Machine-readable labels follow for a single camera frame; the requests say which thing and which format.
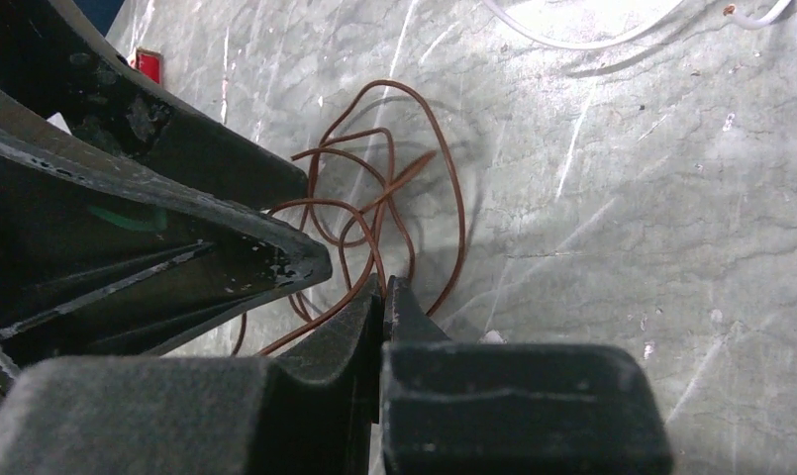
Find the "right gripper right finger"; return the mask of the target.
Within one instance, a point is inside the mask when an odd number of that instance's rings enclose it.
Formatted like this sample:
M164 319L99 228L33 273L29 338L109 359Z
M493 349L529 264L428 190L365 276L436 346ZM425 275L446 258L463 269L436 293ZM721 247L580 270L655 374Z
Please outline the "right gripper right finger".
M649 381L611 345L450 339L391 277L382 349L390 474L668 474Z

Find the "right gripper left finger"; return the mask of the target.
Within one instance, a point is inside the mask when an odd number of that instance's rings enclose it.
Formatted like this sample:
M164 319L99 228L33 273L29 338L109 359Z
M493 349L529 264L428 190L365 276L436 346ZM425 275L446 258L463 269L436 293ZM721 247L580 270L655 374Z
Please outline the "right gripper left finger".
M64 357L0 407L0 474L364 474L375 277L276 357Z

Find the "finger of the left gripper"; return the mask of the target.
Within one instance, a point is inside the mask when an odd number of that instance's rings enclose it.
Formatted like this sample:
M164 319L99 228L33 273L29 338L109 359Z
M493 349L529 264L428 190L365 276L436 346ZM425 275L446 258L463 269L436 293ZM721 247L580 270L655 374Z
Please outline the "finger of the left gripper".
M0 367L162 354L331 273L304 233L111 156L0 90Z
M264 210L308 179L131 68L71 1L0 1L0 91L113 156Z

